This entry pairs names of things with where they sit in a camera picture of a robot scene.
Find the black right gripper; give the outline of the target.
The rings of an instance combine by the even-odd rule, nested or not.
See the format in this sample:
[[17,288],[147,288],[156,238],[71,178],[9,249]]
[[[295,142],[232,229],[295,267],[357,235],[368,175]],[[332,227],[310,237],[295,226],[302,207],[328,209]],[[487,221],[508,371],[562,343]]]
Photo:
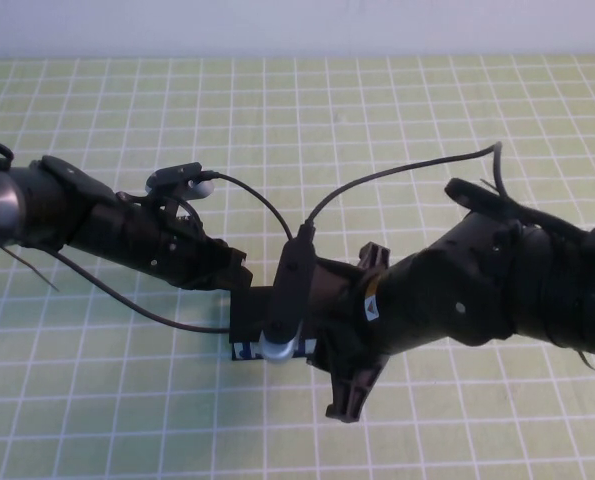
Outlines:
[[390,249],[368,242],[357,265],[320,259],[309,299],[315,339],[307,362],[331,379],[325,416],[356,423],[388,359],[419,344],[414,261],[390,266]]

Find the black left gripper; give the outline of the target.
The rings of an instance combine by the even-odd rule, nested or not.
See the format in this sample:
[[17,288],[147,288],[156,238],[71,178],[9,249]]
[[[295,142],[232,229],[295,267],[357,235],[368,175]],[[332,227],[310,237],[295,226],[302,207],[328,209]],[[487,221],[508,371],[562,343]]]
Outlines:
[[71,246],[187,290],[247,290],[247,254],[200,232],[158,201],[127,194],[71,196]]

